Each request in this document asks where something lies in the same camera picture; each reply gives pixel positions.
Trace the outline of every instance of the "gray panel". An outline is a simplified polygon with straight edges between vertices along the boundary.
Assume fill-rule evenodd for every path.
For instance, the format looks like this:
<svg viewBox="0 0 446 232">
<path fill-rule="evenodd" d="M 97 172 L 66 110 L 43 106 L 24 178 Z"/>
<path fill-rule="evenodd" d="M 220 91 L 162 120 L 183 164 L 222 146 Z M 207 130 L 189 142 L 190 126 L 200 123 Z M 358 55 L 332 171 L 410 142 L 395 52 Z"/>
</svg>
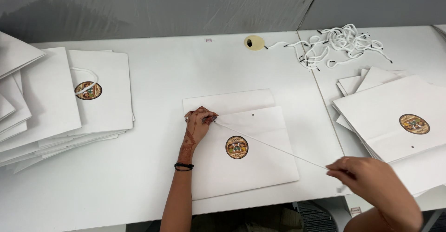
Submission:
<svg viewBox="0 0 446 232">
<path fill-rule="evenodd" d="M 26 42 L 296 30 L 312 0 L 0 0 Z"/>
<path fill-rule="evenodd" d="M 314 0 L 299 30 L 446 24 L 446 0 Z"/>
</svg>

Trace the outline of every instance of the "human hand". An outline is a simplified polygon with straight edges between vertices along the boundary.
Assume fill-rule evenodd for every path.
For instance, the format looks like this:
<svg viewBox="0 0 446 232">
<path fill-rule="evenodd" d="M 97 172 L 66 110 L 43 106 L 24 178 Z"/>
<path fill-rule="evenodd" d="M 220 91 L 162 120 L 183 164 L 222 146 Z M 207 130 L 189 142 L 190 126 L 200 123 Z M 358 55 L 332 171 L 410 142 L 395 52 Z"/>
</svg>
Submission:
<svg viewBox="0 0 446 232">
<path fill-rule="evenodd" d="M 184 164 L 190 164 L 192 162 L 192 155 L 195 148 L 208 132 L 210 123 L 217 116 L 219 115 L 207 110 L 205 107 L 199 107 L 197 110 L 190 111 L 184 116 L 187 119 L 187 127 L 183 144 L 180 148 L 178 162 Z"/>
<path fill-rule="evenodd" d="M 375 206 L 385 220 L 403 231 L 416 231 L 421 211 L 392 167 L 366 157 L 342 157 L 326 166 L 327 175 L 338 178 L 353 193 Z"/>
</svg>

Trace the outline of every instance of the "woman's right hand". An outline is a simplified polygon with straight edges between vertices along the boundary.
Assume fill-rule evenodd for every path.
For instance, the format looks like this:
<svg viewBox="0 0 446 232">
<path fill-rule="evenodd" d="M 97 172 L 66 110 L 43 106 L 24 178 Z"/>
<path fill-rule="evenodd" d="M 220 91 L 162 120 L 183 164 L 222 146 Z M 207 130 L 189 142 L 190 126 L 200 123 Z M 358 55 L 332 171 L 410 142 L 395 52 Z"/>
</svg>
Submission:
<svg viewBox="0 0 446 232">
<path fill-rule="evenodd" d="M 420 208 L 387 163 L 366 157 L 342 157 L 326 167 L 330 170 L 327 175 L 338 178 L 375 206 L 390 225 L 415 228 L 422 223 Z"/>
</svg>

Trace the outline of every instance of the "woman's left hand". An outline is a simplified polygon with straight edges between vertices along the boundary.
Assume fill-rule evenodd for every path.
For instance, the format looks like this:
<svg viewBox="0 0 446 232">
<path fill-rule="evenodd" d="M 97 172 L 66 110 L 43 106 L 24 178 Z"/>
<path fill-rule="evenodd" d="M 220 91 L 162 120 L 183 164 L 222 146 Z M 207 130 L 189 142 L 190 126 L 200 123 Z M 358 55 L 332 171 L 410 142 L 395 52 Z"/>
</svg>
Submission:
<svg viewBox="0 0 446 232">
<path fill-rule="evenodd" d="M 186 134 L 183 144 L 180 148 L 178 162 L 190 164 L 192 155 L 198 143 L 203 139 L 209 130 L 209 125 L 219 116 L 218 114 L 207 110 L 205 107 L 199 107 L 195 111 L 188 112 L 184 117 L 187 119 Z"/>
</svg>

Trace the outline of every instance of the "small label sticker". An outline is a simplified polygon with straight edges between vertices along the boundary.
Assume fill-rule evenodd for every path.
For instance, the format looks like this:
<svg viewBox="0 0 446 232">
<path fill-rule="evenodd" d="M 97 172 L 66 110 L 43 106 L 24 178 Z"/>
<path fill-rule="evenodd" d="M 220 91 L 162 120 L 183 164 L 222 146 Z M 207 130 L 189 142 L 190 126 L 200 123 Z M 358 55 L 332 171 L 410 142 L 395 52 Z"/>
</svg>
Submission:
<svg viewBox="0 0 446 232">
<path fill-rule="evenodd" d="M 361 212 L 361 207 L 353 207 L 350 209 L 350 213 L 352 214 L 360 214 Z"/>
</svg>

